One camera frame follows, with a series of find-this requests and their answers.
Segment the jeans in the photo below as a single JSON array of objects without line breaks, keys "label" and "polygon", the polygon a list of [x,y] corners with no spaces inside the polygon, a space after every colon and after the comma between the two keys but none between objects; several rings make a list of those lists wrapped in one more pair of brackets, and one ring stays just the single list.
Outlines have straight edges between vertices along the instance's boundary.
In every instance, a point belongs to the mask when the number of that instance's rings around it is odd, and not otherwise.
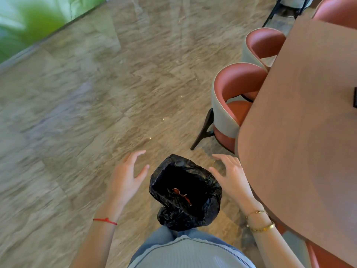
[{"label": "jeans", "polygon": [[156,244],[163,245],[163,244],[170,243],[170,242],[174,241],[176,238],[181,237],[182,235],[187,235],[191,239],[196,238],[196,239],[206,240],[206,241],[209,241],[209,242],[212,242],[215,244],[226,245],[234,250],[239,251],[237,248],[227,244],[226,242],[222,241],[221,239],[219,239],[211,234],[194,229],[194,228],[185,230],[185,231],[180,231],[176,235],[168,227],[162,226],[159,229],[157,229],[156,231],[154,231],[148,239],[146,239],[146,241],[143,243],[143,245],[132,256],[130,263],[132,263],[132,261],[135,260],[136,257],[140,256],[142,253],[145,252],[146,249],[152,247],[153,245],[156,245]]}]

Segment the plastic bag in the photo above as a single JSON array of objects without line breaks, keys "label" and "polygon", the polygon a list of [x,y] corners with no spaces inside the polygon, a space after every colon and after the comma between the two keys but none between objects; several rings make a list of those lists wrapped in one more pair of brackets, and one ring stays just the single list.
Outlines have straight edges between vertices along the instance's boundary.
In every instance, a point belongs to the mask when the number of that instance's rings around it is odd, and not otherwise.
[{"label": "plastic bag", "polygon": [[158,221],[171,230],[207,226],[220,211],[222,188],[215,177],[175,154],[167,157],[151,175],[149,192],[164,206],[157,214]]}]

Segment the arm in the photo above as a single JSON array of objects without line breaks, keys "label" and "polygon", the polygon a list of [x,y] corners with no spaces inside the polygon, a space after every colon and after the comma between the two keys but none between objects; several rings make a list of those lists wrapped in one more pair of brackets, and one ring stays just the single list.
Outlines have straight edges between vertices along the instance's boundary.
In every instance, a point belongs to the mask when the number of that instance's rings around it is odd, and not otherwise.
[{"label": "arm", "polygon": [[[145,179],[149,165],[146,165],[138,176],[134,177],[134,164],[145,150],[127,154],[115,167],[108,186],[106,198],[98,208],[94,218],[109,218],[116,222],[127,204]],[[87,237],[79,248],[70,268],[104,268],[116,225],[107,222],[93,221]]]},{"label": "arm", "polygon": [[[253,196],[239,159],[223,154],[213,154],[213,157],[222,160],[226,176],[223,177],[214,167],[209,170],[223,190],[236,201],[243,214],[247,216],[257,210],[264,210],[263,205]],[[271,224],[271,220],[266,213],[252,214],[248,217],[248,224],[252,228],[264,228]],[[253,236],[267,268],[304,267],[276,228],[253,232]]]}]

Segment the table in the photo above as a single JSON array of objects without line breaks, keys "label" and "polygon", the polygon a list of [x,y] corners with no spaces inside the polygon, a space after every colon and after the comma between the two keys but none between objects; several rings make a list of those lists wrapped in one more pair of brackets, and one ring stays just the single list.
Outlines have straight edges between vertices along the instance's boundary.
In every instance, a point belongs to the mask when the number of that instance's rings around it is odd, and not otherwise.
[{"label": "table", "polygon": [[285,225],[357,267],[357,31],[298,17],[238,138]]}]

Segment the gold bracelet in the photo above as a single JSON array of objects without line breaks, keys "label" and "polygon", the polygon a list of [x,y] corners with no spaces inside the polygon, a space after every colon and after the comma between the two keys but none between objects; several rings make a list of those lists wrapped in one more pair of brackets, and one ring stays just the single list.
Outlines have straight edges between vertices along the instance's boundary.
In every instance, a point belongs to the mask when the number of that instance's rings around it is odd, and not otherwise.
[{"label": "gold bracelet", "polygon": [[270,230],[272,228],[275,227],[275,223],[273,221],[271,221],[271,225],[266,226],[265,228],[251,228],[248,224],[247,224],[247,229],[252,231],[252,232],[263,232],[263,231],[267,231]]},{"label": "gold bracelet", "polygon": [[250,215],[252,215],[252,214],[254,214],[254,213],[267,213],[267,211],[265,211],[265,210],[257,210],[257,211],[255,211],[255,212],[252,212],[252,213],[248,214],[248,215],[246,216],[246,219],[248,220],[248,216],[250,216]]}]

